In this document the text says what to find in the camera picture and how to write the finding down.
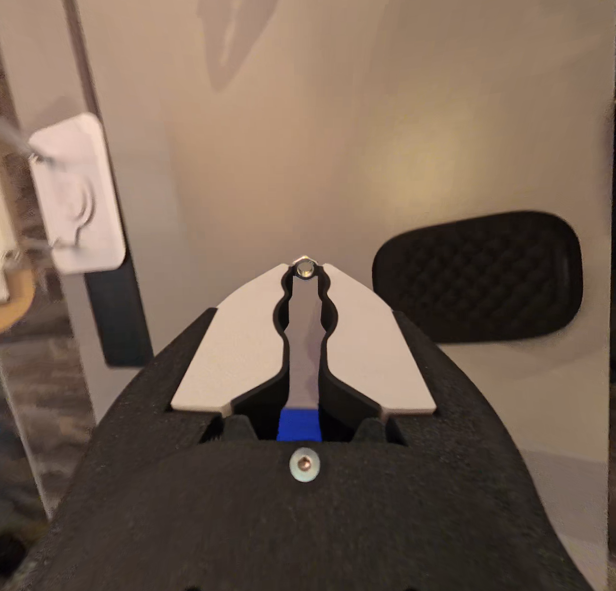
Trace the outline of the white board stand base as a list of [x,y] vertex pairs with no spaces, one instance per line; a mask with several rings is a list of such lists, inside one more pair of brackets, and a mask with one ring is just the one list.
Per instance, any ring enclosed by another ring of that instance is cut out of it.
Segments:
[[50,255],[62,274],[118,269],[126,258],[104,129],[81,113],[35,132],[30,171]]

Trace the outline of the blue plastic bin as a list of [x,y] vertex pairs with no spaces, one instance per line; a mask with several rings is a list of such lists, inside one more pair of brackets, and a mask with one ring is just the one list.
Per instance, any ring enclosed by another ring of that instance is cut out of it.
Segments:
[[283,408],[280,413],[276,441],[321,442],[319,410]]

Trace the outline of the black wrist rest pad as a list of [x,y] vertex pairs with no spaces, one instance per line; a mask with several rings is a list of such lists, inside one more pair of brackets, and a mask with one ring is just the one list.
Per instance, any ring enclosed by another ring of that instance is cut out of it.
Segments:
[[381,246],[372,286],[436,343],[543,337],[580,310],[580,241],[565,220],[536,211],[428,226]]

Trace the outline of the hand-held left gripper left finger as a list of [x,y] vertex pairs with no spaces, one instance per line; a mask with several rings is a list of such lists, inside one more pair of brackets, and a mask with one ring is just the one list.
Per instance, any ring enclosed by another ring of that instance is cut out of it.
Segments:
[[287,264],[279,264],[216,307],[171,400],[173,410],[229,416],[241,396],[278,375],[284,343],[274,311],[283,300],[288,272]]

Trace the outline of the wooden instruction board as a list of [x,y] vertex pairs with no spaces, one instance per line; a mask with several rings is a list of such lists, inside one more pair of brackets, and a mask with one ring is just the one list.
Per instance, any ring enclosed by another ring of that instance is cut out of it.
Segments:
[[11,211],[1,194],[1,333],[19,322],[35,297],[35,272],[18,248]]

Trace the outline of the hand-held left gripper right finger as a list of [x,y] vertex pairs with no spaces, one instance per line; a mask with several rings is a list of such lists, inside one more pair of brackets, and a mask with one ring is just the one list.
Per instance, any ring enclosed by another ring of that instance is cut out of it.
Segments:
[[434,398],[387,303],[331,264],[321,271],[322,410],[336,420],[433,414]]

